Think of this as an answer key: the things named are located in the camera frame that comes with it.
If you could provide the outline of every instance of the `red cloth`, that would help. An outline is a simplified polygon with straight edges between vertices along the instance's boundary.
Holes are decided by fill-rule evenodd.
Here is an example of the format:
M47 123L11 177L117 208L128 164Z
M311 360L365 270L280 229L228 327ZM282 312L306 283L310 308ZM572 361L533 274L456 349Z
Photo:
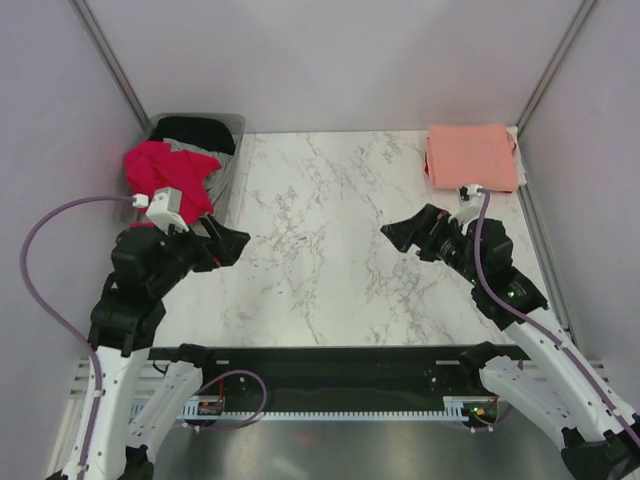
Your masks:
M188 150L172 152L164 142L142 142L124 156L124 169L133 193L152 198L160 188L180 190L180 215L187 224L195 223L204 213L213 213L202 180L220 168L222 165L214 157Z

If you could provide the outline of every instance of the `black wire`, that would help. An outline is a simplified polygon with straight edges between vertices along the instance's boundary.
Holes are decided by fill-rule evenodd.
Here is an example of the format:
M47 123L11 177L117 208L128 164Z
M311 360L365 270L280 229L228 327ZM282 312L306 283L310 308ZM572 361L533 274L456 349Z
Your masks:
M163 375L167 374L167 370L169 370L169 367L165 368L164 370L162 370L159 366L156 365L156 361L154 360L153 362L151 362L151 365L153 366L153 369L160 372Z

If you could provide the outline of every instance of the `gray cloth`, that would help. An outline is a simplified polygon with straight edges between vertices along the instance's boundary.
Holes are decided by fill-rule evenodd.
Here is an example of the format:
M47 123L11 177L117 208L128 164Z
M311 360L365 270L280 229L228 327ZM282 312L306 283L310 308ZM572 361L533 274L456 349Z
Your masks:
M173 138L164 138L163 142L168 143L172 152L179 152L181 150L188 150L194 153L200 153L202 155L207 155L209 157L214 157L220 162L222 168L211 172L207 177L202 181L205 190L209 194L209 198L211 199L211 203L213 205L216 204L216 201L220 198L222 193L225 191L227 184L229 183L229 172L231 165L231 161L233 160L233 155L227 155L222 152L210 152L203 148L200 148L196 145L191 145L189 143L179 142L178 140L174 140Z

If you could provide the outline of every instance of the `black cloth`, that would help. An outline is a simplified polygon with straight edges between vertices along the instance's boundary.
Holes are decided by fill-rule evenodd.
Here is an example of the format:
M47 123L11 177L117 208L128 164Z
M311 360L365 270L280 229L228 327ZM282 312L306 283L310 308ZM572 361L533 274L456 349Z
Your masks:
M233 155L236 151L229 129L224 123L212 118L177 115L164 117L151 132L149 140L162 142L165 138L190 143L210 152Z

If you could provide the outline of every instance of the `table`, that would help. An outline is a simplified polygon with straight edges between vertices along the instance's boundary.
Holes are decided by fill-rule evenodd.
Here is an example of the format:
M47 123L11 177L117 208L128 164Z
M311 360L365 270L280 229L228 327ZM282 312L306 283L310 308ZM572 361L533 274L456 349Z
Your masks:
M156 346L508 343L442 263L397 252L380 233L425 203L454 210L424 173L425 132L245 135L226 225L251 242L232 267L191 273L167 295ZM489 217L515 265L546 294L516 195Z

